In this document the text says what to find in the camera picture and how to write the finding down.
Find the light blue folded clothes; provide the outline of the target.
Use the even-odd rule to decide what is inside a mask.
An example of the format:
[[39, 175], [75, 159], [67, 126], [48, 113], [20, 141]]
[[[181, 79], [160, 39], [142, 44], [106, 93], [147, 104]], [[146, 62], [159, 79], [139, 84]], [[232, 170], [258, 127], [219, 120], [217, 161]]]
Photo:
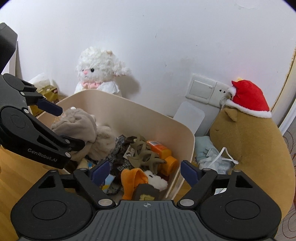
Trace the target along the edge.
[[209, 136], [196, 137], [196, 161], [200, 170], [209, 168], [218, 174], [228, 174], [231, 168], [239, 164], [228, 152], [226, 147], [219, 151], [213, 145]]

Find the white plastic card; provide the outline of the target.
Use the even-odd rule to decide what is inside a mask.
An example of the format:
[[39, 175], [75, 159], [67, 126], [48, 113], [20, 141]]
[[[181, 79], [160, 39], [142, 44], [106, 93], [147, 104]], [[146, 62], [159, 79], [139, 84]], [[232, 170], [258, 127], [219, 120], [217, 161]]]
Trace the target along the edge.
[[197, 132], [204, 118], [205, 113], [187, 101], [181, 103], [173, 117], [175, 121], [185, 125], [193, 135]]

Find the orange knit pouch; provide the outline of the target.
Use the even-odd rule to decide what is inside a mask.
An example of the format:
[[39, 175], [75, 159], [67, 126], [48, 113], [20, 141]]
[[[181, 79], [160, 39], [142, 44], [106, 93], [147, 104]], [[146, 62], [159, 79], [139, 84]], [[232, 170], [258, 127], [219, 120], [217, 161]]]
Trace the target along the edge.
[[140, 168], [124, 169], [121, 172], [121, 183], [124, 192], [123, 200], [131, 200], [138, 185], [148, 184], [148, 177]]

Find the white lamb plush toy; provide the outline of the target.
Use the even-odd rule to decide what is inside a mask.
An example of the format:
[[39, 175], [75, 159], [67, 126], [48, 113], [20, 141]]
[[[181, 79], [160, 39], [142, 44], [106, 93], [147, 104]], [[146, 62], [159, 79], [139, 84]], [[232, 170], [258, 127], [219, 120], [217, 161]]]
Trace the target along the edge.
[[79, 82], [74, 93], [95, 89], [122, 96], [115, 78], [129, 75], [130, 69], [111, 50], [89, 47], [81, 52], [76, 72]]

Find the cartoon picture packet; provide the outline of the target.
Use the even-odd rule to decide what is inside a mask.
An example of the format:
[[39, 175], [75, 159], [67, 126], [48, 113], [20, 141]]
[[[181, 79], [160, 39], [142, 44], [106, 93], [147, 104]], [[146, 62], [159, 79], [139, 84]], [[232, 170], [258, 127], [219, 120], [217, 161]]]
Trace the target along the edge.
[[110, 188], [113, 180], [114, 180], [115, 176], [109, 174], [106, 179], [104, 180], [104, 182], [101, 184], [101, 189], [104, 193], [108, 193], [108, 189]]

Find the beige plush bunny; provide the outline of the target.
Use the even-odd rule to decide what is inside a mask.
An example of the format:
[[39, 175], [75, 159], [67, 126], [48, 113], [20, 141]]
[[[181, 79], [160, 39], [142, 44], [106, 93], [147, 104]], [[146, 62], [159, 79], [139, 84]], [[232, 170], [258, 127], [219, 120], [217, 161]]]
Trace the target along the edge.
[[80, 108], [71, 107], [57, 117], [51, 125], [57, 135], [82, 140], [85, 147], [70, 152], [71, 160], [81, 162], [88, 156], [94, 161], [102, 161], [115, 148], [115, 135], [109, 126], [100, 126], [94, 115]]

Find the olive patterned fabric item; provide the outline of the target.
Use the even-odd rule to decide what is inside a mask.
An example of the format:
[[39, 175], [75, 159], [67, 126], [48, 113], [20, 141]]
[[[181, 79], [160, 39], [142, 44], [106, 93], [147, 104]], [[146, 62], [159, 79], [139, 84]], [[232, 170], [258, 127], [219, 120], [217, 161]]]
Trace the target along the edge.
[[158, 201], [160, 190], [154, 188], [149, 184], [140, 184], [137, 186], [136, 190], [133, 193], [132, 200], [133, 201]]

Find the orange bottle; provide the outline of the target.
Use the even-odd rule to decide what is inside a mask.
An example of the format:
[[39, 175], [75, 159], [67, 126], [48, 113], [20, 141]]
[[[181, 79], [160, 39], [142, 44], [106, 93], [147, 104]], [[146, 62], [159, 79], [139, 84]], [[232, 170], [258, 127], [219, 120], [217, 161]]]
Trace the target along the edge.
[[147, 144], [151, 147], [153, 152], [158, 154], [160, 159], [166, 161], [165, 163], [159, 165], [158, 170], [164, 176], [170, 176], [179, 165], [178, 160], [173, 157], [171, 149], [167, 148], [158, 141], [148, 140]]

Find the grey standing board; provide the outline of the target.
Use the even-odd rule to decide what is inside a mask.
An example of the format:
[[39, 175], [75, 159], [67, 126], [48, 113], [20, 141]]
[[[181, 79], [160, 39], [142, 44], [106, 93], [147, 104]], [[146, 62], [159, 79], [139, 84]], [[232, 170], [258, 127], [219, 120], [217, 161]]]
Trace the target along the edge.
[[19, 55], [19, 45], [16, 44], [16, 50], [13, 53], [10, 62], [9, 62], [9, 73], [13, 76], [18, 78], [23, 78], [22, 70], [21, 70], [21, 63], [20, 63], [20, 55]]

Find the dark brown patterned cloth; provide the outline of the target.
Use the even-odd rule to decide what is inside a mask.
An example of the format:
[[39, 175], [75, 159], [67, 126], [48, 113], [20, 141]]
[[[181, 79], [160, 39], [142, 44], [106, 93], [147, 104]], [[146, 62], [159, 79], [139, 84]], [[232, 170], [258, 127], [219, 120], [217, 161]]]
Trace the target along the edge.
[[115, 148], [108, 156], [110, 174], [114, 176], [114, 180], [107, 189], [107, 195], [116, 195], [121, 190], [121, 172], [124, 169], [130, 170], [133, 168], [128, 158], [125, 158], [124, 155], [135, 138], [135, 136], [126, 137], [124, 135], [115, 138]]

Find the beige plastic storage bin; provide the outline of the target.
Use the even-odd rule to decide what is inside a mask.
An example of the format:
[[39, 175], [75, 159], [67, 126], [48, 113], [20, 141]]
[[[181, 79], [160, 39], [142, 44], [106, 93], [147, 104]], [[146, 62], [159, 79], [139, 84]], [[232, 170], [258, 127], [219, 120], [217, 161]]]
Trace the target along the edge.
[[[116, 138], [141, 135], [146, 141], [158, 141], [171, 149], [179, 162], [192, 160], [195, 138], [185, 125], [125, 98], [93, 89], [67, 97], [58, 105], [63, 112], [75, 107], [94, 115], [96, 123], [109, 126]], [[57, 117], [42, 113], [38, 120], [51, 130]]]

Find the brown capybara plush toy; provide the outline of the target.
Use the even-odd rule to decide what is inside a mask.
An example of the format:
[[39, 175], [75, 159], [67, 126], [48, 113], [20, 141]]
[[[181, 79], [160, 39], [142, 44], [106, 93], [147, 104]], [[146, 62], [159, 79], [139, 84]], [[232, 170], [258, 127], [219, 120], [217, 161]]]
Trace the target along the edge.
[[295, 169], [280, 130], [271, 118], [224, 108], [210, 127], [216, 149], [227, 149], [242, 170], [280, 207], [285, 217], [295, 195]]

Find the red santa hat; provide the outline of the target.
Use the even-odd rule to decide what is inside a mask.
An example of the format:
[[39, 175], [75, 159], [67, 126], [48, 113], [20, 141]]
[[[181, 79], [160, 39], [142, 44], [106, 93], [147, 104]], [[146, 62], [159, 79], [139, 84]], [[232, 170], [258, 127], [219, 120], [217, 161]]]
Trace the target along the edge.
[[257, 118], [271, 118], [269, 105], [262, 90], [249, 80], [231, 81], [225, 105]]

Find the white wall switch socket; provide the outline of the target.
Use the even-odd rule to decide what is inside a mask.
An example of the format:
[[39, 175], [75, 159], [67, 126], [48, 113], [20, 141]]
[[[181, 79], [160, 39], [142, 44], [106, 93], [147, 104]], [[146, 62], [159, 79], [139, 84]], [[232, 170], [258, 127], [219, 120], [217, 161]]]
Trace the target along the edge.
[[192, 74], [185, 97], [197, 102], [222, 108], [229, 97], [229, 86], [203, 75]]

